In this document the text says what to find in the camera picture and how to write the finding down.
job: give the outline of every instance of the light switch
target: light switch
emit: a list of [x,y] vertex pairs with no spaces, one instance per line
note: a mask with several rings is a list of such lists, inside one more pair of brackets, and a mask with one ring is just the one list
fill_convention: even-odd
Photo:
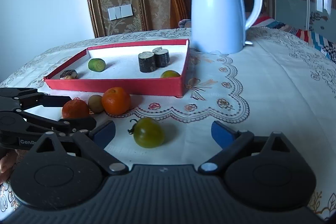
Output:
[[120,6],[121,17],[129,17],[133,15],[132,5],[122,5]]
[[114,7],[108,8],[107,11],[109,13],[110,20],[116,19],[116,13],[115,13]]
[[114,7],[115,17],[121,18],[120,6]]

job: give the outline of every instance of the metal screw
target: metal screw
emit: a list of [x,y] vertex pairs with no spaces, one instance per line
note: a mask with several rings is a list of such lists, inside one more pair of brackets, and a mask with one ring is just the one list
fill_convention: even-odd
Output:
[[217,164],[214,164],[213,162],[205,162],[201,165],[202,170],[206,171],[206,172],[210,172],[210,171],[215,171],[218,166]]
[[121,162],[117,162],[117,163],[114,163],[114,164],[110,164],[109,168],[113,172],[118,172],[118,171],[124,170],[126,168],[126,165],[124,165]]

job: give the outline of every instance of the tomato stem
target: tomato stem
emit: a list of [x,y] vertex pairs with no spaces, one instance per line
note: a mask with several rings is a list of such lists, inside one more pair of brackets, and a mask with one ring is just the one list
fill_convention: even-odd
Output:
[[136,124],[137,124],[137,123],[135,123],[135,124],[132,126],[131,129],[127,129],[129,135],[132,135],[132,134],[134,133],[134,129],[135,129],[135,125],[136,125]]

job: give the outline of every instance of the striped blanket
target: striped blanket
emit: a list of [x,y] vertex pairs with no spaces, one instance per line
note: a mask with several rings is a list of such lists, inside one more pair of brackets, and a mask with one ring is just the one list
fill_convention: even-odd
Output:
[[254,22],[253,27],[268,27],[271,29],[279,29],[281,31],[292,33],[293,35],[296,35],[298,38],[307,42],[310,46],[322,52],[327,58],[336,63],[336,43],[330,42],[325,37],[316,32],[293,28],[268,16],[259,17],[256,22]]

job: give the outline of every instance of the human hand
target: human hand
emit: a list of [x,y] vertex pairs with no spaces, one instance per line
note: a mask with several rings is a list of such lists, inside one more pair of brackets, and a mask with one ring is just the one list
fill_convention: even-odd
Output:
[[12,173],[12,168],[16,162],[18,152],[16,149],[8,150],[0,160],[0,184],[5,182]]

